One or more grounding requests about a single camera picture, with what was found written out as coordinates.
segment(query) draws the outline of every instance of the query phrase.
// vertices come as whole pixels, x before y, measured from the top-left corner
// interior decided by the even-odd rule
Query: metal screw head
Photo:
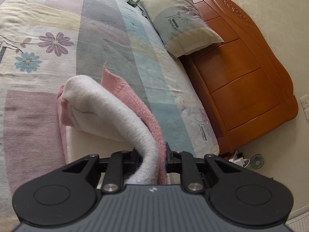
[[[116,184],[110,183],[103,186],[103,189],[107,192],[115,192],[118,189]]]
[[[200,183],[190,183],[188,189],[191,191],[200,191],[203,189],[203,186]]]

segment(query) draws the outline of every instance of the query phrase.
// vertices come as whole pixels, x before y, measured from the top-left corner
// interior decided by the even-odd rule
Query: blue flower print
[[[42,61],[38,60],[40,57],[38,55],[34,55],[33,52],[28,54],[28,52],[21,53],[21,57],[17,56],[16,60],[19,61],[15,63],[17,69],[20,69],[20,71],[27,71],[28,73],[31,73],[32,71],[36,71],[40,63]]]

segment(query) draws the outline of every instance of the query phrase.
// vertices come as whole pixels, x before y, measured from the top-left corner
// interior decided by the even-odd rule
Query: electrical outlet
[[[305,109],[304,112],[306,115],[307,122],[309,122],[309,108]]]
[[[306,94],[305,96],[302,96],[299,100],[300,100],[300,103],[302,103],[302,108],[304,110],[309,108],[309,97],[308,97],[308,94]]]

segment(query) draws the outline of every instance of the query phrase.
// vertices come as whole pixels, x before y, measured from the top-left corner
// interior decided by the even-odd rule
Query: patchwork quilt
[[[179,61],[128,0],[0,0],[0,231],[17,224],[12,194],[65,164],[57,92],[67,79],[123,77],[172,150],[219,153]]]

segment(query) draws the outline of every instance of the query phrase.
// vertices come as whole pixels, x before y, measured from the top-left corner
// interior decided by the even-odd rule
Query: headboard panel
[[[180,57],[209,117],[220,153],[293,119],[292,80],[254,21],[231,0],[193,0],[224,40]]]

